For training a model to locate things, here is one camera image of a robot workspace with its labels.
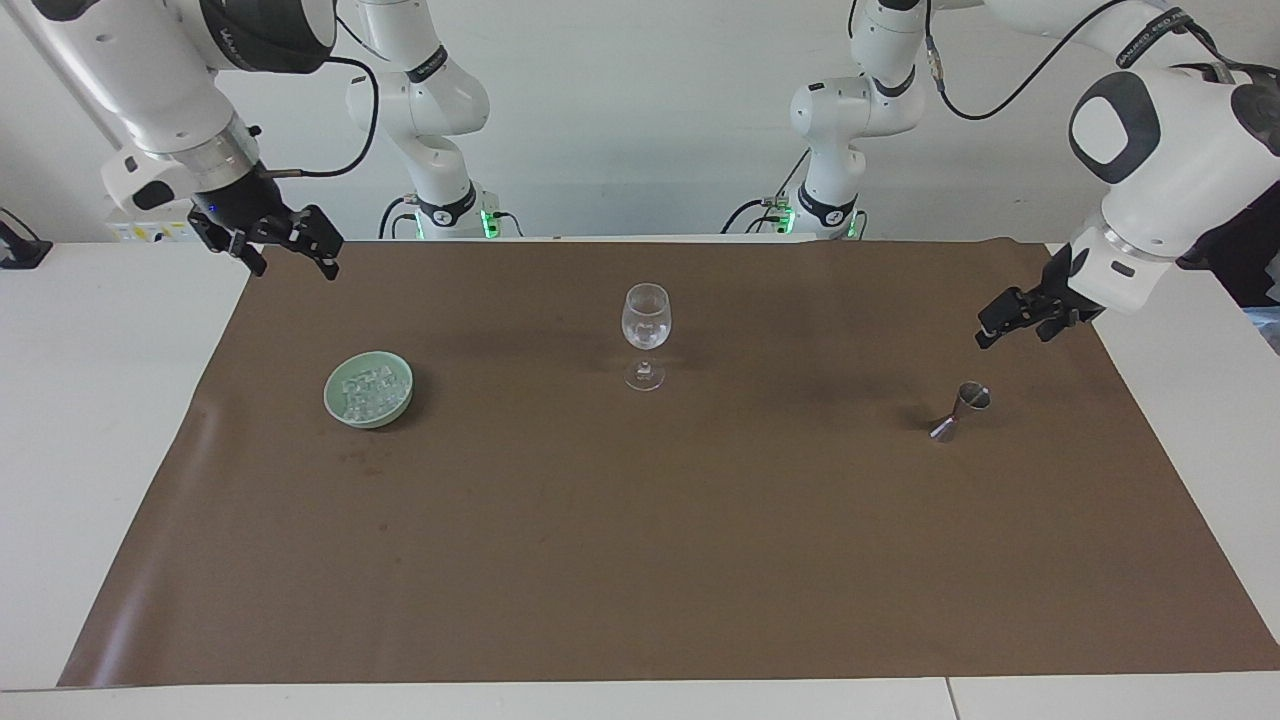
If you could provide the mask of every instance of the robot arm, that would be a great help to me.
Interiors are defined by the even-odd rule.
[[[1106,307],[1142,307],[1197,238],[1280,179],[1274,78],[1234,85],[1258,78],[1229,68],[1193,32],[1192,18],[1166,0],[872,0],[860,3],[854,23],[859,77],[814,83],[792,100],[792,124],[813,154],[808,177],[788,197],[796,228],[845,233],[867,168],[851,142],[906,132],[923,114],[914,63],[927,13],[980,4],[1014,29],[1070,37],[1128,70],[1091,88],[1070,124],[1076,156],[1111,192],[1046,266],[1039,286],[1009,288],[982,311],[982,347],[1018,328],[1038,325],[1048,341]],[[928,45],[945,94],[941,56]],[[1210,77],[1179,68],[1203,68]]]
[[[147,210],[192,197],[210,250],[266,263],[250,242],[311,258],[333,279],[343,238],[316,206],[294,213],[214,69],[308,73],[334,42],[334,0],[32,0],[41,29],[133,141],[102,170],[113,199]]]
[[[1002,20],[1062,36],[1062,5],[988,0]],[[1112,73],[1071,114],[1076,158],[1111,186],[1102,206],[1044,268],[1030,291],[1006,290],[979,314],[978,345],[1019,328],[1044,342],[1105,309],[1139,310],[1169,268],[1280,181],[1280,91],[1274,78],[1233,70],[1165,3],[1115,5],[1082,42],[1133,70]],[[1199,67],[1202,76],[1180,67]],[[1254,85],[1252,81],[1262,83]]]
[[[924,87],[915,56],[924,41],[923,0],[861,3],[851,53],[858,77],[832,78],[796,91],[791,126],[808,142],[809,169],[788,192],[795,232],[844,237],[856,214],[865,156],[860,137],[914,129],[924,115]]]
[[[447,136],[477,132],[489,120],[489,96],[440,42],[420,0],[357,0],[370,46],[397,72],[379,74],[379,133],[401,154],[416,195],[419,227],[434,238],[493,234],[497,199],[467,173]],[[352,119],[369,129],[369,94],[353,85]]]

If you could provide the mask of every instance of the white wall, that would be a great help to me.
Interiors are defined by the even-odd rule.
[[[339,10],[355,20],[348,1]],[[1280,63],[1275,0],[1181,5],[1228,54]],[[460,140],[474,177],[527,232],[566,236],[716,232],[740,202],[773,192],[804,149],[787,124],[791,94],[852,72],[847,9],[845,0],[431,0],[452,56],[493,99],[489,127]],[[982,9],[942,14],[934,31],[952,96],[970,110],[1002,99],[1050,49]],[[346,38],[339,53],[367,59]],[[1070,154],[1068,118],[1110,69],[1071,47],[991,122],[955,119],[931,97],[915,132],[864,142],[869,236],[1064,240],[1103,192]],[[346,113],[351,77],[349,68],[228,73],[219,85],[266,129],[269,165],[328,169],[362,140]],[[371,236],[385,204],[410,190],[381,143],[352,176],[283,184],[349,237]]]

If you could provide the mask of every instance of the brown tabletop covering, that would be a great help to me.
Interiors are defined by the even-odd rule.
[[[1280,669],[1092,328],[980,352],[1043,247],[273,254],[61,685]],[[622,380],[664,284],[666,384]],[[378,432],[340,361],[413,366]],[[995,405],[927,421],[966,379]]]

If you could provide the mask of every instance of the black wire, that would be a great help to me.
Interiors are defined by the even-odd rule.
[[[787,183],[791,182],[791,178],[796,177],[796,172],[800,170],[800,165],[803,165],[805,159],[809,158],[809,152],[812,152],[812,150],[805,147],[804,152],[800,154],[800,159],[796,160],[796,165],[791,168],[791,173],[787,176],[787,179],[782,181],[782,184],[778,186],[778,191],[773,195],[782,195],[782,191],[787,188]]]
[[[858,231],[858,240],[861,240],[863,237],[867,236],[867,225],[870,224],[872,217],[869,214],[867,214],[867,210],[859,210],[859,211],[854,213],[854,224],[855,225],[858,224],[858,218],[859,217],[867,219],[867,222],[863,223],[861,229]]]
[[[396,240],[396,228],[399,225],[401,220],[417,220],[417,215],[406,213],[396,218],[396,220],[392,222],[392,240]]]
[[[1210,82],[1213,82],[1215,78],[1217,78],[1217,72],[1215,70],[1216,65],[1211,65],[1210,63],[1181,63],[1174,67],[1185,70],[1196,70],[1202,76],[1204,76],[1204,79]],[[1280,85],[1280,69],[1272,68],[1270,65],[1256,65],[1253,63],[1229,63],[1228,69],[1240,70],[1240,72],[1252,70],[1256,73],[1262,73],[1270,77],[1277,85]]]
[[[746,225],[746,234],[751,234],[756,229],[763,229],[764,223],[777,223],[782,218],[774,218],[773,215],[764,215],[763,218],[756,218],[751,224]]]
[[[351,29],[351,26],[347,24],[347,20],[343,20],[339,17],[338,18],[338,24],[342,27],[342,29],[347,31],[347,35],[349,35],[351,38],[355,40],[357,44],[360,44],[361,47],[364,47],[365,50],[369,50],[369,53],[374,58],[378,58],[379,60],[381,60],[384,63],[390,63],[390,60],[388,60],[385,55],[383,55],[378,50],[374,50],[372,46],[370,46],[367,42],[365,42],[365,38],[362,38],[358,35],[356,35],[356,31]]]
[[[31,236],[32,241],[40,242],[40,236],[36,234],[36,231],[31,229],[31,225],[28,225],[27,223],[22,222],[22,218],[19,218],[18,215],[14,215],[13,213],[10,213],[5,208],[0,208],[0,213],[4,213],[5,215],[9,215],[10,218],[13,218],[13,220],[15,223],[18,223],[19,225],[22,225],[22,229],[27,231],[27,234]]]
[[[1196,38],[1201,41],[1201,45],[1203,45],[1206,50],[1208,50],[1215,58],[1217,58],[1220,63],[1226,65],[1228,69],[1245,70],[1245,72],[1254,70],[1263,74],[1268,74],[1272,78],[1280,81],[1280,69],[1272,68],[1270,65],[1257,65],[1253,63],[1238,63],[1228,58],[1226,55],[1222,55],[1222,53],[1220,53],[1217,49],[1217,42],[1213,41],[1213,36],[1210,35],[1207,29],[1204,29],[1204,26],[1199,23],[1190,23],[1187,26],[1187,31],[1190,32],[1193,36],[1196,36]]]
[[[736,223],[737,219],[742,217],[742,213],[746,213],[751,208],[763,208],[763,206],[764,201],[759,199],[751,200],[750,202],[744,202],[741,208],[733,210],[733,214],[728,217],[728,220],[724,223],[724,227],[721,228],[721,234],[728,234],[728,228],[733,227],[733,223]]]
[[[809,158],[809,152],[810,150],[805,147],[805,151],[800,154],[800,159],[796,160],[796,164],[791,168],[791,172],[787,173],[787,179],[782,181],[782,184],[778,186],[778,191],[773,193],[774,197],[781,196],[782,191],[787,188],[787,183],[791,182],[791,178],[796,177],[796,173],[800,170],[800,165],[803,165],[805,159]],[[726,222],[724,227],[721,228],[721,234],[728,234],[728,229],[733,227],[733,223],[736,223],[739,218],[742,217],[742,213],[746,213],[751,208],[764,208],[767,205],[768,202],[765,202],[764,200],[751,200],[750,202],[745,202],[741,208],[733,210],[733,214],[728,217],[728,222]]]
[[[325,172],[312,172],[312,170],[280,170],[270,173],[274,177],[298,177],[298,178],[335,178],[338,176],[344,176],[351,170],[355,170],[365,158],[369,156],[369,149],[374,146],[374,137],[378,135],[378,113],[380,111],[379,105],[381,104],[381,91],[378,87],[378,76],[374,69],[360,60],[352,58],[329,58],[325,63],[332,63],[334,65],[351,65],[353,68],[360,68],[365,70],[369,76],[369,83],[374,88],[374,111],[369,118],[369,137],[365,138],[365,146],[360,150],[360,155],[356,156],[346,168],[338,170],[325,170]]]
[[[511,218],[511,222],[516,223],[516,232],[520,233],[520,237],[525,237],[525,229],[520,227],[520,218],[517,218],[515,213],[494,213],[493,217],[499,220],[503,218]]]
[[[1066,47],[1066,45],[1071,41],[1071,38],[1075,37],[1076,35],[1079,35],[1079,32],[1082,29],[1084,29],[1084,26],[1089,24],[1091,22],[1093,22],[1094,18],[1097,18],[1102,13],[1110,10],[1111,8],[1114,8],[1114,6],[1116,6],[1116,5],[1121,4],[1121,3],[1128,3],[1128,1],[1129,0],[1110,0],[1108,3],[1103,3],[1102,5],[1100,5],[1098,8],[1096,8],[1092,13],[1089,13],[1088,15],[1085,15],[1085,18],[1083,20],[1080,20],[1079,23],[1076,23],[1075,27],[1071,28],[1070,32],[1068,32],[1065,36],[1062,36],[1062,40],[1060,40],[1057,42],[1057,45],[1053,46],[1053,50],[1051,50],[1050,54],[1046,55],[1043,60],[1041,60],[1039,65],[1037,65],[1036,69],[1032,70],[1032,74],[1027,76],[1027,79],[1024,79],[1023,83],[1018,86],[1018,90],[1015,90],[1012,92],[1012,95],[1010,95],[1004,102],[1001,102],[1000,105],[997,105],[991,111],[974,115],[974,114],[965,113],[964,110],[956,108],[955,104],[951,102],[951,97],[947,95],[946,81],[942,78],[941,67],[940,67],[938,77],[936,77],[934,81],[937,83],[937,86],[938,86],[938,95],[942,96],[942,102],[955,115],[957,115],[960,118],[964,118],[966,120],[986,120],[986,119],[996,117],[997,114],[1000,114],[1001,111],[1004,111],[1005,108],[1009,108],[1010,105],[1012,105],[1014,100],[1018,100],[1018,97],[1023,94],[1023,91],[1027,90],[1030,86],[1030,83],[1037,77],[1039,77],[1041,72],[1043,72],[1044,68],[1048,67],[1048,64],[1051,61],[1053,61],[1053,58],[1056,58],[1057,54],[1061,53],[1064,47]],[[929,50],[934,55],[937,55],[937,56],[941,58],[941,55],[938,54],[938,46],[933,41],[933,0],[925,0],[925,5],[924,5],[924,41],[929,46]]]
[[[394,213],[396,209],[399,208],[401,205],[404,205],[404,202],[406,202],[404,196],[401,195],[394,201],[392,201],[390,205],[387,206],[387,210],[383,211],[383,219],[380,223],[378,223],[378,240],[383,240],[384,237],[387,237],[387,223],[390,222],[392,213]]]

